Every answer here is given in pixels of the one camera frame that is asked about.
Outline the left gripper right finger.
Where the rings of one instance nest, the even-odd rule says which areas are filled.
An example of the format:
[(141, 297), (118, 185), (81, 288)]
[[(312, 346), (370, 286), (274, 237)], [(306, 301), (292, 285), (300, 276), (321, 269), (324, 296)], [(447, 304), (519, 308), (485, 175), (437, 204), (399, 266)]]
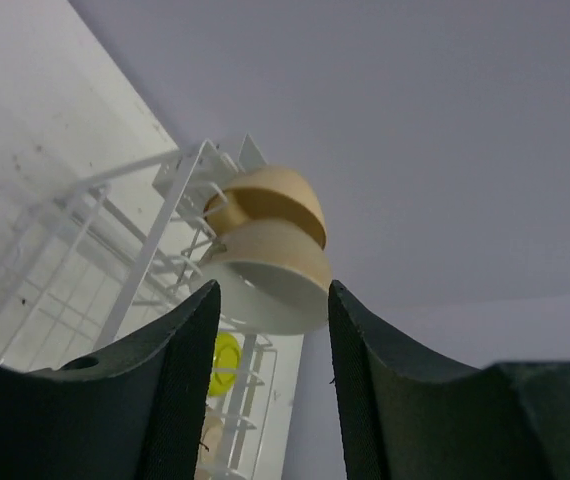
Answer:
[(329, 288), (329, 332), (351, 479), (570, 479), (570, 361), (477, 369)]

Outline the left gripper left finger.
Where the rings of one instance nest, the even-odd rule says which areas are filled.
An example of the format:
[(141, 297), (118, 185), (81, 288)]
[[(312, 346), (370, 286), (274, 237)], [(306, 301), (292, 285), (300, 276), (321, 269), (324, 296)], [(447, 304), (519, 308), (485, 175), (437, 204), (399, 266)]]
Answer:
[(0, 479), (194, 476), (221, 292), (63, 367), (0, 366)]

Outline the yellow-green bowl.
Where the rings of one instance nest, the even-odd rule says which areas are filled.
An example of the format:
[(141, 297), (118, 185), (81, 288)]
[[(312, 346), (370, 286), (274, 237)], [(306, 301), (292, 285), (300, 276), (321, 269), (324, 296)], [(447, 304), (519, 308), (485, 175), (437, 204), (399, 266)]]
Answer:
[(225, 395), (233, 387), (241, 357), (240, 344), (232, 334), (221, 332), (216, 336), (208, 388), (210, 397)]

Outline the white wire dish rack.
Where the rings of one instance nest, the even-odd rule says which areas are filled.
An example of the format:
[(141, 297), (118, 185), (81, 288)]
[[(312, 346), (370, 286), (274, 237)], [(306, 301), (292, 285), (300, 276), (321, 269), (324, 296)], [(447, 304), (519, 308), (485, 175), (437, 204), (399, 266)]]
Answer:
[[(80, 181), (24, 207), (0, 234), (0, 364), (60, 368), (171, 310), (215, 239), (207, 200), (265, 163), (250, 136), (205, 141)], [(220, 318), (242, 357), (208, 406), (224, 422), (210, 479), (278, 479), (302, 340)]]

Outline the beige bowl white interior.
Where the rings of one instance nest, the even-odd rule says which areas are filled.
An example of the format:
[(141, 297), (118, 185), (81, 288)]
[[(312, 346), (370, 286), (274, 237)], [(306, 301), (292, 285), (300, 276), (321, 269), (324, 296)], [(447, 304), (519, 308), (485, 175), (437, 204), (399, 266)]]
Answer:
[(216, 239), (188, 287), (215, 280), (221, 314), (270, 335), (301, 335), (328, 321), (331, 266), (302, 229), (278, 219), (250, 221)]

